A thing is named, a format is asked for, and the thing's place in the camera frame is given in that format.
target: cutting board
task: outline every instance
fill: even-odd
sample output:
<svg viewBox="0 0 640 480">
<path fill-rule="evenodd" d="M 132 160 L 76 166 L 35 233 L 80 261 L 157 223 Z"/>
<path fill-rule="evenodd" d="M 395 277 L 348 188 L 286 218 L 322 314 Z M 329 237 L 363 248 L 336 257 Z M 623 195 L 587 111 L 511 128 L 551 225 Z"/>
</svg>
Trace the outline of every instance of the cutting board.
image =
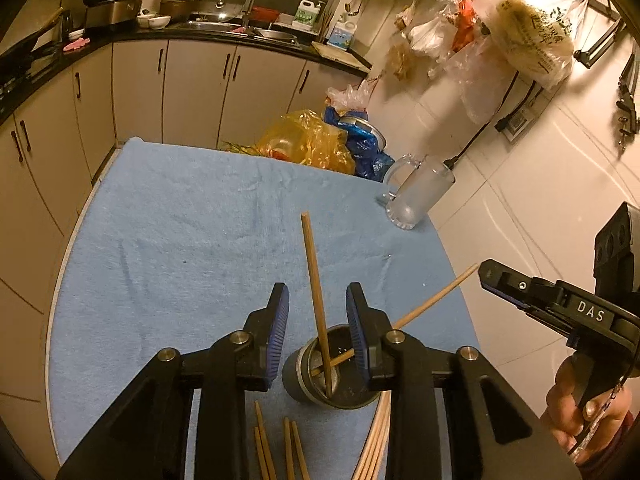
<svg viewBox="0 0 640 480">
<path fill-rule="evenodd" d="M 314 49 L 318 52 L 318 54 L 320 54 L 320 56 L 324 57 L 325 59 L 337 61 L 338 63 L 343 63 L 348 66 L 353 66 L 354 68 L 362 70 L 367 74 L 369 73 L 370 69 L 359 62 L 353 56 L 353 54 L 345 52 L 344 50 L 341 50 L 340 48 L 333 45 L 325 45 L 322 43 L 317 43 L 315 41 L 313 41 L 311 44 L 314 46 Z"/>
</svg>

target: table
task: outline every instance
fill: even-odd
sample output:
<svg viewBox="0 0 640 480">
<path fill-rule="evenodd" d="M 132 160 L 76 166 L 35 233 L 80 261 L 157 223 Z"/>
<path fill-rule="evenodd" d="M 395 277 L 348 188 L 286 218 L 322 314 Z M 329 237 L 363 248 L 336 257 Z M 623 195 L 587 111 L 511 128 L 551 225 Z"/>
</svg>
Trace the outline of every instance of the table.
<svg viewBox="0 0 640 480">
<path fill-rule="evenodd" d="M 346 323 L 350 282 L 360 282 L 370 306 L 391 321 L 450 283 L 454 275 L 434 227 L 428 220 L 413 231 L 395 227 L 376 203 L 384 189 L 267 158 L 130 140 L 79 229 L 54 313 L 49 398 L 60 459 L 159 349 L 208 348 L 266 306 L 275 282 L 290 291 L 281 364 L 313 337 L 305 210 L 327 326 Z M 460 290 L 405 330 L 432 348 L 478 346 Z M 268 393 L 247 394 L 249 428 L 254 398 L 280 476 L 287 415 L 298 421 L 312 478 L 351 477 L 374 405 L 354 412 L 301 405 L 278 377 Z M 187 478 L 193 448 L 190 440 Z M 253 447 L 248 454 L 258 478 Z M 331 471 L 320 470 L 323 456 L 334 457 Z"/>
</svg>

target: glass mug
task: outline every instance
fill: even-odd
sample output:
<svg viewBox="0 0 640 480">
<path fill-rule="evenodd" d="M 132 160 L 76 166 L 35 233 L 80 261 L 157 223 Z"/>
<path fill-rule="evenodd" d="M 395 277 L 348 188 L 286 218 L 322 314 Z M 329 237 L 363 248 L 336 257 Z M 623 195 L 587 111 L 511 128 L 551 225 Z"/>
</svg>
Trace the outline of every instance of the glass mug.
<svg viewBox="0 0 640 480">
<path fill-rule="evenodd" d="M 383 184 L 388 185 L 391 177 L 407 164 L 414 170 L 397 192 L 383 195 L 383 203 L 389 219 L 399 228 L 410 230 L 456 183 L 456 177 L 433 155 L 427 155 L 421 161 L 413 155 L 405 155 L 389 168 Z"/>
</svg>

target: metal basin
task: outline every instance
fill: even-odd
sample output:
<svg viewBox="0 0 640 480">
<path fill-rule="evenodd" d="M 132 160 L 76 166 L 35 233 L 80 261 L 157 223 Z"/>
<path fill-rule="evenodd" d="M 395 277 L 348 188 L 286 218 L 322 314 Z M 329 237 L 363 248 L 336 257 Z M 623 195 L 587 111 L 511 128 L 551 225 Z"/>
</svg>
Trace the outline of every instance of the metal basin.
<svg viewBox="0 0 640 480">
<path fill-rule="evenodd" d="M 264 28 L 256 28 L 255 33 L 265 40 L 282 41 L 283 43 L 298 44 L 298 38 L 288 32 L 280 32 L 278 30 L 265 30 Z"/>
<path fill-rule="evenodd" d="M 171 25 L 169 28 L 180 30 L 201 30 L 203 32 L 224 32 L 226 34 L 239 34 L 246 36 L 244 32 L 232 32 L 239 28 L 239 25 L 233 23 L 214 23 L 214 22 L 185 22 Z"/>
</svg>

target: sleeve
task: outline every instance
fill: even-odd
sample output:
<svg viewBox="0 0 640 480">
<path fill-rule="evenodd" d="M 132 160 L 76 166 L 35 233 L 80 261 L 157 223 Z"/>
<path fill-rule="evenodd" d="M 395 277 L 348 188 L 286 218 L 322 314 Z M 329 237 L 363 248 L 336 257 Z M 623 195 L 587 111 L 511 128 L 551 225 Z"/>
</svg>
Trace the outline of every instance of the sleeve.
<svg viewBox="0 0 640 480">
<path fill-rule="evenodd" d="M 631 414 L 631 412 L 629 412 L 626 414 L 625 420 L 622 422 L 622 426 L 620 426 L 620 429 L 611 441 L 611 444 L 609 444 L 609 447 L 593 456 L 588 462 L 582 464 L 579 467 L 580 473 L 582 473 L 582 478 L 584 480 L 597 480 L 598 476 L 602 472 L 604 465 L 607 463 L 612 453 L 620 445 L 620 442 L 622 442 L 625 435 L 629 432 L 633 423 L 634 416 Z"/>
</svg>

